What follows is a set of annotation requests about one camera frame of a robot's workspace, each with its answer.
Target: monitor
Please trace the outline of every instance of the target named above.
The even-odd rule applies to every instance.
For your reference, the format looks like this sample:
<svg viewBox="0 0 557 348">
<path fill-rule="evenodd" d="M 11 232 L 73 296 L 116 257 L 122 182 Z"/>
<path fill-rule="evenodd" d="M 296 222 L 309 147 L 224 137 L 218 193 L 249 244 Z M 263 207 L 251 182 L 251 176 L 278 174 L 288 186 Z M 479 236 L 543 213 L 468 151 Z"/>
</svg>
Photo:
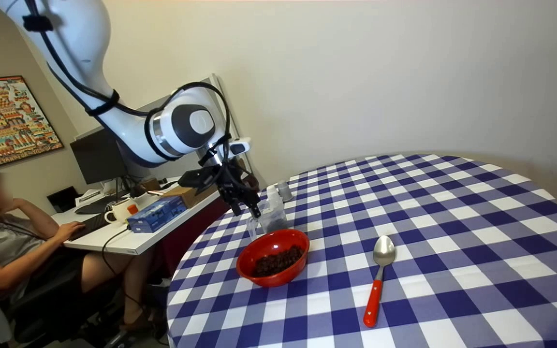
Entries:
<svg viewBox="0 0 557 348">
<path fill-rule="evenodd" d="M 87 184 L 114 178 L 123 180 L 127 176 L 127 166 L 118 137 L 104 128 L 75 139 L 69 143 L 69 149 Z"/>
</svg>

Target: round table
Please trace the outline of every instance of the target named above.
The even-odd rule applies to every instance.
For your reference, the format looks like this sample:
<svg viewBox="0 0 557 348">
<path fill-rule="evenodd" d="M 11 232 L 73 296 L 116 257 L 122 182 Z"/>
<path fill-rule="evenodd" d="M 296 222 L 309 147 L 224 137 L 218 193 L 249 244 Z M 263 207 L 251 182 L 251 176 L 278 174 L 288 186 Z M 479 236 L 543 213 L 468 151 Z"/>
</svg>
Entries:
<svg viewBox="0 0 557 348">
<path fill-rule="evenodd" d="M 557 346 L 557 203 L 528 178 L 462 157 L 387 155 L 288 180 L 305 271 L 257 288 L 236 273 L 251 217 L 226 213 L 168 290 L 170 346 Z M 377 327 L 361 323 L 388 234 Z"/>
</svg>

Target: red bowl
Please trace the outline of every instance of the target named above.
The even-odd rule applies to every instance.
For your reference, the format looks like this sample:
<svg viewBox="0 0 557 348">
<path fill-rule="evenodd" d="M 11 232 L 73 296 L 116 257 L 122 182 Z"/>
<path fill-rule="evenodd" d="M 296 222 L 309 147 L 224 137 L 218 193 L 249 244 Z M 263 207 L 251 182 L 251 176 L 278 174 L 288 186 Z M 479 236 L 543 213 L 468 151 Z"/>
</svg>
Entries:
<svg viewBox="0 0 557 348">
<path fill-rule="evenodd" d="M 269 277 L 253 275 L 253 269 L 259 259 L 284 253 L 292 250 L 294 246 L 299 248 L 301 255 L 290 267 Z M 309 238 L 303 232 L 274 230 L 274 232 L 259 236 L 249 246 L 245 246 L 238 257 L 236 267 L 238 267 L 240 277 L 255 282 L 257 286 L 265 286 L 265 288 L 282 286 L 294 280 L 301 273 L 301 269 L 305 267 L 307 251 L 309 251 Z"/>
</svg>

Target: spoon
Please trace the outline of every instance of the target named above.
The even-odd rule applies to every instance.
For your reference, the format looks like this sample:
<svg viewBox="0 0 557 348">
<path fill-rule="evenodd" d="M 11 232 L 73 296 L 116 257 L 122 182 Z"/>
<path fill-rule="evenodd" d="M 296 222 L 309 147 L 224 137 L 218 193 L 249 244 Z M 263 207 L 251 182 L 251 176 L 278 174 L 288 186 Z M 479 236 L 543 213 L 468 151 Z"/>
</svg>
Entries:
<svg viewBox="0 0 557 348">
<path fill-rule="evenodd" d="M 375 250 L 373 250 L 373 259 L 379 265 L 377 277 L 371 284 L 371 292 L 369 292 L 369 302 L 367 308 L 363 311 L 363 325 L 367 327 L 375 327 L 377 323 L 377 313 L 379 313 L 379 300 L 381 300 L 381 292 L 383 292 L 383 267 L 390 265 L 396 257 L 396 250 L 394 244 L 388 236 L 379 236 Z"/>
</svg>

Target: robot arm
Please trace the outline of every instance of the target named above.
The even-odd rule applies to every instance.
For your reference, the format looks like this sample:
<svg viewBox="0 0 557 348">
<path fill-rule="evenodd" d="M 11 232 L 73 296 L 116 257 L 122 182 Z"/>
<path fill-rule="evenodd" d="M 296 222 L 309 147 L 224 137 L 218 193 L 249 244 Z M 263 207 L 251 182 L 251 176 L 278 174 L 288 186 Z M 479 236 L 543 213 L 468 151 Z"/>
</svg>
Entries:
<svg viewBox="0 0 557 348">
<path fill-rule="evenodd" d="M 197 151 L 205 168 L 185 178 L 214 182 L 236 213 L 243 203 L 259 215 L 257 190 L 241 180 L 241 168 L 234 161 L 247 145 L 230 141 L 228 106 L 216 87 L 187 83 L 156 110 L 127 108 L 102 74 L 110 23 L 100 0 L 0 0 L 0 10 L 38 48 L 85 112 L 110 130 L 137 163 L 158 166 Z"/>
</svg>

